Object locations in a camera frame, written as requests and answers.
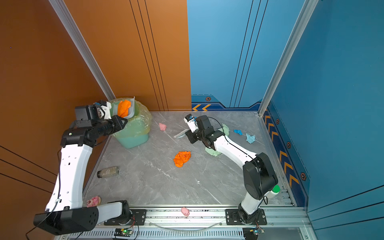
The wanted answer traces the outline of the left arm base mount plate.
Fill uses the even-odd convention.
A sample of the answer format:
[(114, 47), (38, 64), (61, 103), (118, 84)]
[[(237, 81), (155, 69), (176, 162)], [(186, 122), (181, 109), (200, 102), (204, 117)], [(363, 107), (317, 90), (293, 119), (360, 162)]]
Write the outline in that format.
[(133, 224), (144, 226), (147, 217), (146, 209), (131, 209), (130, 210), (130, 218), (125, 219), (110, 219), (104, 222), (105, 226), (131, 226)]

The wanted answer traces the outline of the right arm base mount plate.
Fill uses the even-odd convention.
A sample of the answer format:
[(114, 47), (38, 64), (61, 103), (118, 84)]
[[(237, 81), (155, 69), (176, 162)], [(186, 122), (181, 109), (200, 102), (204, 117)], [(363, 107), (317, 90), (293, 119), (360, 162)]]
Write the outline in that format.
[(253, 214), (248, 215), (244, 210), (226, 209), (226, 223), (229, 226), (234, 225), (267, 225), (267, 217), (263, 209), (257, 209)]

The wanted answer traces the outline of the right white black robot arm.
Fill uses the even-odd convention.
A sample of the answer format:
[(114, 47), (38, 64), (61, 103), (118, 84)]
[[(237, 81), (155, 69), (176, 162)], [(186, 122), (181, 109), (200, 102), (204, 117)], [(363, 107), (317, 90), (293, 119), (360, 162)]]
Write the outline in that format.
[(243, 225), (266, 225), (266, 216), (261, 209), (262, 202), (267, 203), (267, 195), (278, 185), (278, 177), (270, 158), (265, 153), (253, 153), (236, 144), (224, 132), (215, 130), (206, 115), (185, 116), (186, 132), (191, 144), (201, 141), (205, 147), (213, 149), (232, 160), (243, 170), (245, 198), (238, 207), (238, 219), (235, 223)]

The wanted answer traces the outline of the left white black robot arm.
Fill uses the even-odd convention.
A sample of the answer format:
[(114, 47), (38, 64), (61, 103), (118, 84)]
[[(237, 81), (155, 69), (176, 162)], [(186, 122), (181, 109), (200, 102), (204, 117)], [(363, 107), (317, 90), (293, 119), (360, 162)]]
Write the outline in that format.
[(112, 105), (99, 101), (75, 108), (76, 120), (61, 139), (59, 172), (45, 212), (36, 214), (34, 226), (55, 236), (91, 231), (108, 220), (128, 222), (127, 201), (83, 206), (83, 183), (89, 158), (98, 139), (124, 129), (127, 120), (111, 115)]

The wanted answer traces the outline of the grey-blue plastic dustpan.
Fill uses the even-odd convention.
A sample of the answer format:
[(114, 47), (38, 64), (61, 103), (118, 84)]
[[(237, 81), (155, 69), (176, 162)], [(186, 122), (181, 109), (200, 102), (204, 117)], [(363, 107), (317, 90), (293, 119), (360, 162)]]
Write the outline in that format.
[(135, 98), (120, 98), (111, 102), (112, 113), (124, 119), (130, 119), (135, 114)]

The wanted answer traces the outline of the grey-blue hand brush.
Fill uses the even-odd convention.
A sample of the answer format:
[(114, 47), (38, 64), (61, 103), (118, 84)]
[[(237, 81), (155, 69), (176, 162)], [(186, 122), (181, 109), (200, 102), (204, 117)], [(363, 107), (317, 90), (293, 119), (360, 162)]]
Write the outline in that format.
[(184, 129), (184, 130), (181, 131), (180, 133), (176, 134), (176, 135), (174, 136), (174, 138), (182, 138), (182, 137), (185, 135), (185, 133), (188, 132), (188, 131), (189, 131), (189, 129)]

